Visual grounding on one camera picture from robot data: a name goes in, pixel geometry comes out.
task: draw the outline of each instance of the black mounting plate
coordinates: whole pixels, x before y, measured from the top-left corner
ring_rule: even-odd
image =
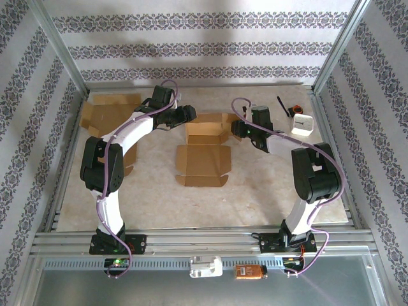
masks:
[[[134,255],[143,255],[145,254],[146,249],[146,235],[129,235],[125,236],[125,243],[132,251]],[[113,246],[109,246],[101,243],[97,238],[97,235],[92,236],[91,246],[89,247],[89,254],[91,255],[127,255],[127,250],[118,252],[114,249]]]
[[[261,253],[288,253],[288,252],[301,252],[300,246],[303,244],[305,252],[317,252],[316,243],[312,244],[312,240],[315,242],[314,235],[311,233],[309,239],[303,243],[293,245],[291,247],[284,247],[279,243],[279,233],[260,233],[259,235],[259,249]]]

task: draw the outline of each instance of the patterned wallpaper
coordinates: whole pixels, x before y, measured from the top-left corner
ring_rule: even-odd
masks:
[[[12,305],[81,97],[24,0],[0,1],[0,305]]]
[[[361,218],[408,305],[408,1],[376,0],[320,97]]]
[[[84,79],[312,85],[354,1],[46,0]]]

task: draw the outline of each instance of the marble floor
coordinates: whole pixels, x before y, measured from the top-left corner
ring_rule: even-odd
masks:
[[[152,89],[132,92],[140,92],[143,101],[151,96]],[[257,105],[268,106],[274,128],[289,135],[291,119],[286,117],[276,96],[287,107],[297,104],[305,114],[313,115],[302,85],[188,87],[180,92],[180,104],[193,105],[200,113],[232,112],[233,98],[249,98]],[[98,224],[94,200],[79,178],[88,136],[81,128],[57,231],[94,231]],[[291,136],[309,143],[321,141],[316,123],[309,137]],[[184,187],[175,180],[179,174],[175,169],[175,153],[177,145],[185,143],[184,126],[169,132],[157,130],[138,142],[135,168],[119,189],[120,211],[127,229],[279,225],[290,213],[296,192],[291,165],[284,159],[256,150],[249,139],[239,142],[230,138],[225,145],[231,147],[232,170],[226,185]],[[340,200],[323,207],[315,221],[329,222],[347,222]]]

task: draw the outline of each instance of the battery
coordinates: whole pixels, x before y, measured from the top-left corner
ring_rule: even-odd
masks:
[[[261,265],[235,265],[236,279],[267,279],[268,269]]]

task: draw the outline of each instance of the flattened cardboard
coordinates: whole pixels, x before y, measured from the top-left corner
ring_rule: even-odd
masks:
[[[80,126],[91,136],[102,137],[125,122],[141,104],[140,94],[102,94],[93,96],[92,103],[85,102]],[[129,175],[136,162],[137,144],[124,156],[124,175]]]
[[[221,145],[231,134],[231,113],[204,113],[186,124],[187,145],[177,147],[176,181],[183,186],[222,187],[231,171],[231,148]]]

